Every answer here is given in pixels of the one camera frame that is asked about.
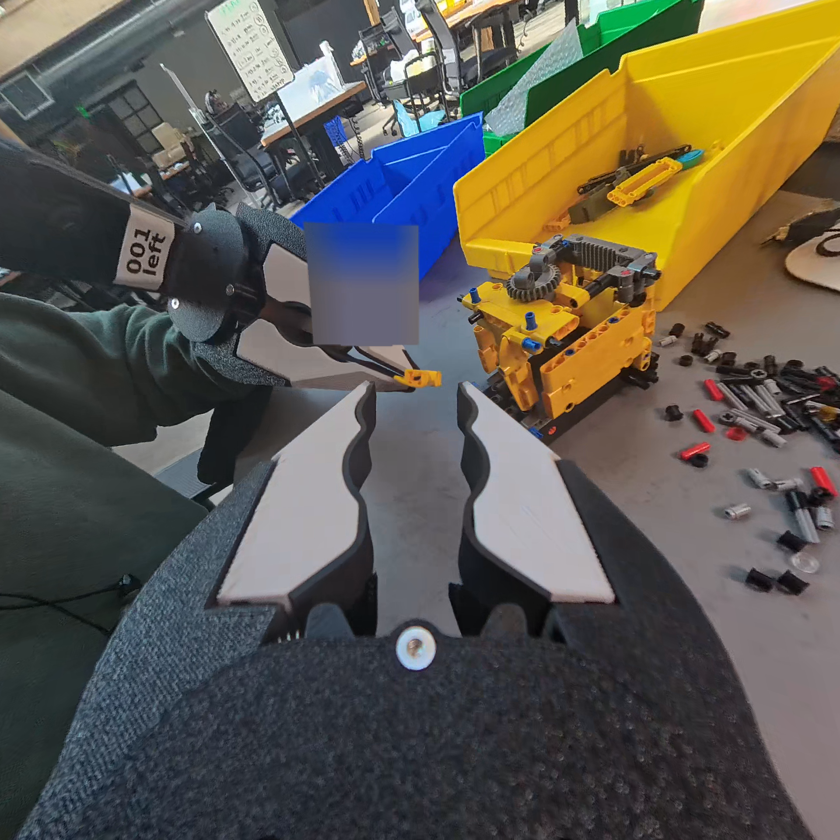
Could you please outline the yellow plastic storage bin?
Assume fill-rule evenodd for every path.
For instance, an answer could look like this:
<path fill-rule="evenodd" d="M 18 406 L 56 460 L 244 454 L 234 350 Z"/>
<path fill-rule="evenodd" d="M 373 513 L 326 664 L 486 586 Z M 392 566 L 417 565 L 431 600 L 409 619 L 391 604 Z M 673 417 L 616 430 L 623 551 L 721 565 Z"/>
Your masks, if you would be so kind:
<path fill-rule="evenodd" d="M 627 54 L 457 181 L 465 260 L 506 279 L 620 151 L 690 144 L 701 162 L 652 198 L 568 229 L 655 252 L 662 311 L 820 145 L 838 99 L 838 1 Z"/>

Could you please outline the green plastic storage bin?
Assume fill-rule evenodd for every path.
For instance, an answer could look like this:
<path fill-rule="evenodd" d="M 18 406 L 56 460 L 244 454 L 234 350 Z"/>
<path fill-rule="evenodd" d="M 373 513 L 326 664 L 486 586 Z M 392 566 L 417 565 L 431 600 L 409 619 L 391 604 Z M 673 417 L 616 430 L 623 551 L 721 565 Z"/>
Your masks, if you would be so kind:
<path fill-rule="evenodd" d="M 463 93 L 461 115 L 488 118 L 524 81 L 521 122 L 527 128 L 603 70 L 616 71 L 625 54 L 694 35 L 703 8 L 702 1 L 649 1 L 604 12 L 593 25 L 577 27 L 581 54 L 575 61 L 560 67 L 551 59 L 532 73 L 552 47 L 545 45 Z"/>

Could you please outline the yellow black lego model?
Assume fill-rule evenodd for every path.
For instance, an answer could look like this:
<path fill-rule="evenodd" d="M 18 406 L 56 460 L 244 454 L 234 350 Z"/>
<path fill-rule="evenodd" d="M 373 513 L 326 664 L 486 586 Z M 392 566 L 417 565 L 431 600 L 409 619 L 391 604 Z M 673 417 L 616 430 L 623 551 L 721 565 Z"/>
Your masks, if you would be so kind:
<path fill-rule="evenodd" d="M 548 442 L 595 395 L 657 381 L 657 254 L 582 235 L 555 235 L 528 263 L 458 302 L 469 312 L 486 381 L 479 390 Z"/>

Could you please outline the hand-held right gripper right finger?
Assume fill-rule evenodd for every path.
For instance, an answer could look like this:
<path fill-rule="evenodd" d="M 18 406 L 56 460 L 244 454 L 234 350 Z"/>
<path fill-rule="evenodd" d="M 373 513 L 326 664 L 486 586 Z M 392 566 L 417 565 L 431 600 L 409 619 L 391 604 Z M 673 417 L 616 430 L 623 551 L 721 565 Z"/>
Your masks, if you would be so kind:
<path fill-rule="evenodd" d="M 615 592 L 562 461 L 470 382 L 458 384 L 461 472 L 469 494 L 449 600 L 463 636 L 513 605 L 539 636 L 557 605 L 613 606 Z"/>

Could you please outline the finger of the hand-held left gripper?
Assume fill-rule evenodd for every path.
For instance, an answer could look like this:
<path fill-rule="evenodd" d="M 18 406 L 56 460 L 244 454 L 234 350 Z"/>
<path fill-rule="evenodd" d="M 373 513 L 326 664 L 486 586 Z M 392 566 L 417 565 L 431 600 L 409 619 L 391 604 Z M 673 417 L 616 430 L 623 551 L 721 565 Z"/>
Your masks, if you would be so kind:
<path fill-rule="evenodd" d="M 260 319 L 239 334 L 235 353 L 240 360 L 299 389 L 350 392 L 364 382 L 372 382 L 378 392 L 413 391 L 396 379 L 414 367 L 402 345 L 302 346 Z"/>
<path fill-rule="evenodd" d="M 266 283 L 266 311 L 282 312 L 280 320 L 288 338 L 299 333 L 304 340 L 311 341 L 312 310 L 306 260 L 281 245 L 269 245 L 262 268 Z M 402 345 L 354 345 L 352 350 L 392 368 L 399 375 L 408 369 L 417 368 Z"/>

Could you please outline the blue plastic storage bin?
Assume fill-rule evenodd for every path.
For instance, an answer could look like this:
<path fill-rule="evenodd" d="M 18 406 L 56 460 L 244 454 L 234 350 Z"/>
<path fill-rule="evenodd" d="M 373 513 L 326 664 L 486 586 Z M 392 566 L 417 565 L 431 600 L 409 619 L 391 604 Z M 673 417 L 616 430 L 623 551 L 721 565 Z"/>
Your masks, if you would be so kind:
<path fill-rule="evenodd" d="M 455 236 L 454 185 L 486 157 L 481 112 L 385 144 L 291 217 L 310 223 L 415 225 L 423 280 Z"/>

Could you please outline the white wooden book stand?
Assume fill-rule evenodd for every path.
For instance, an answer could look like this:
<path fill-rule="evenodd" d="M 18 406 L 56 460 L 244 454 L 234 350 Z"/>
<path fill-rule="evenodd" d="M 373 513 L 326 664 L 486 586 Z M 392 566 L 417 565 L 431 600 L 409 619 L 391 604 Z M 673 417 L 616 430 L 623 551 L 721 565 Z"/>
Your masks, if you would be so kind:
<path fill-rule="evenodd" d="M 796 280 L 839 292 L 838 222 L 793 248 L 784 267 Z"/>

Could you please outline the pile of small lego pins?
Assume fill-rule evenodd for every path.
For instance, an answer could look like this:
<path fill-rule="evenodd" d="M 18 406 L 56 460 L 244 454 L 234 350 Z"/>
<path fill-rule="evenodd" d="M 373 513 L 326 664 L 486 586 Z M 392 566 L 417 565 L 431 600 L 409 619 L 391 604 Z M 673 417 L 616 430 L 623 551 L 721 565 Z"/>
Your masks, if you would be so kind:
<path fill-rule="evenodd" d="M 720 345 L 730 337 L 729 330 L 708 321 L 677 359 L 686 368 L 704 364 L 711 373 L 701 389 L 719 413 L 712 419 L 709 411 L 694 409 L 692 423 L 706 435 L 720 432 L 733 443 L 754 440 L 778 450 L 794 435 L 813 434 L 838 455 L 838 374 L 820 365 L 806 368 L 797 359 L 780 364 L 773 354 L 739 360 L 736 352 Z M 792 519 L 792 527 L 774 538 L 787 569 L 777 574 L 750 569 L 745 586 L 755 592 L 803 595 L 808 578 L 821 569 L 814 549 L 838 528 L 838 479 L 821 465 L 781 478 L 755 467 L 740 472 L 749 487 L 779 498 Z"/>

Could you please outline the wooden desk with equipment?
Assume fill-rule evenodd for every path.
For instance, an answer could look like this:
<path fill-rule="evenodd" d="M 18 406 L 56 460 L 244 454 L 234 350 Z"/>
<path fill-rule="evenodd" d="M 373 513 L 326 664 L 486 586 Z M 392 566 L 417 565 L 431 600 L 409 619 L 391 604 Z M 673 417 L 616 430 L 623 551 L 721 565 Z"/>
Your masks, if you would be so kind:
<path fill-rule="evenodd" d="M 313 154 L 320 175 L 331 182 L 343 173 L 345 166 L 323 126 L 342 115 L 349 106 L 360 106 L 361 97 L 367 92 L 366 83 L 359 80 L 342 86 L 338 94 L 323 103 L 304 99 L 300 107 L 290 111 L 294 128 L 291 129 L 284 119 L 267 121 L 260 144 L 264 150 L 273 152 L 282 142 L 302 140 L 307 151 Z"/>

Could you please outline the heap of mixed lego beams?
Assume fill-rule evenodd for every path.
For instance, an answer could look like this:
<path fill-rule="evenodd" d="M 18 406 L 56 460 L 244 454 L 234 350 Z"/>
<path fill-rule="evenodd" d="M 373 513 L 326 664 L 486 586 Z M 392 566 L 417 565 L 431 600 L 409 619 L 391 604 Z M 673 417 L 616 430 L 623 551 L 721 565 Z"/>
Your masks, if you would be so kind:
<path fill-rule="evenodd" d="M 623 150 L 617 168 L 596 175 L 577 187 L 578 199 L 566 212 L 573 225 L 587 224 L 616 208 L 631 207 L 652 197 L 678 173 L 704 161 L 705 150 L 690 144 L 659 154 L 645 154 L 644 147 Z"/>

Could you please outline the person's left forearm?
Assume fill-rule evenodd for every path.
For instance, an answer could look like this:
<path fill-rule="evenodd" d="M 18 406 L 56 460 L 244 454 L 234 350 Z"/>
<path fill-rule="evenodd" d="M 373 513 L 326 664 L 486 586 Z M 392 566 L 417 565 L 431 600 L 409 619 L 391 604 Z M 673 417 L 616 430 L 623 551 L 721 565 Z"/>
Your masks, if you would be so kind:
<path fill-rule="evenodd" d="M 142 307 L 70 313 L 2 294 L 2 397 L 108 447 L 154 440 L 255 390 L 201 358 L 170 317 Z"/>

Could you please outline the whiteboard sign on stand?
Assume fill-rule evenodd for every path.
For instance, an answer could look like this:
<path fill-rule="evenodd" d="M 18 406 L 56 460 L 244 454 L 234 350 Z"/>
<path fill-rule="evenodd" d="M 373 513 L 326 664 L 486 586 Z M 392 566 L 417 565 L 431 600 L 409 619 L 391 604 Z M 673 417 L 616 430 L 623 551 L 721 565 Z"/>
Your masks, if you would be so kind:
<path fill-rule="evenodd" d="M 293 82 L 294 70 L 260 2 L 222 2 L 205 18 L 253 102 L 262 102 Z"/>

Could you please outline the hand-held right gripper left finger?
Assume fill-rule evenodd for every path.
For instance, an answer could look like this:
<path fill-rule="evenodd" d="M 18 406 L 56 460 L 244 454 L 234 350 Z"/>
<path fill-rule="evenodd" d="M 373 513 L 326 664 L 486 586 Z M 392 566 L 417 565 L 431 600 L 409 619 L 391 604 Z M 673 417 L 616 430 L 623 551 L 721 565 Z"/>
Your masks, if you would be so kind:
<path fill-rule="evenodd" d="M 278 634 L 337 606 L 373 635 L 377 579 L 361 488 L 371 472 L 376 393 L 358 385 L 271 458 L 217 585 L 217 606 L 274 609 Z"/>

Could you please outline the black mesh office chair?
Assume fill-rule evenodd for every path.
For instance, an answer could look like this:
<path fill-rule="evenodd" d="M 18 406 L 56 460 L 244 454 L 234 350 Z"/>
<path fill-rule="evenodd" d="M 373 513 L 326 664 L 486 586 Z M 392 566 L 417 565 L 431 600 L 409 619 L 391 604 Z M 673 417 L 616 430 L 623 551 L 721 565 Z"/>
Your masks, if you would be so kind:
<path fill-rule="evenodd" d="M 415 6 L 432 35 L 441 73 L 445 96 L 459 101 L 460 96 L 478 82 L 478 59 L 463 58 L 456 34 L 448 26 L 435 1 L 415 1 Z"/>

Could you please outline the person's green sweatshirt torso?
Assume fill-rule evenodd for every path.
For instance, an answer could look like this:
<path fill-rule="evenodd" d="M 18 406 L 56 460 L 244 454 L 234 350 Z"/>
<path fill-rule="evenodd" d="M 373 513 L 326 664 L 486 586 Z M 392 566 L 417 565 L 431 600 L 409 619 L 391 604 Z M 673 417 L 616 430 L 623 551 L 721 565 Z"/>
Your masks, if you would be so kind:
<path fill-rule="evenodd" d="M 58 760 L 77 704 L 119 620 L 101 592 L 125 573 L 146 581 L 203 518 L 202 509 L 115 455 L 162 426 L 208 411 L 127 396 L 66 414 L 50 388 L 2 389 L 2 838 L 13 837 Z M 82 622 L 44 601 L 100 591 Z"/>

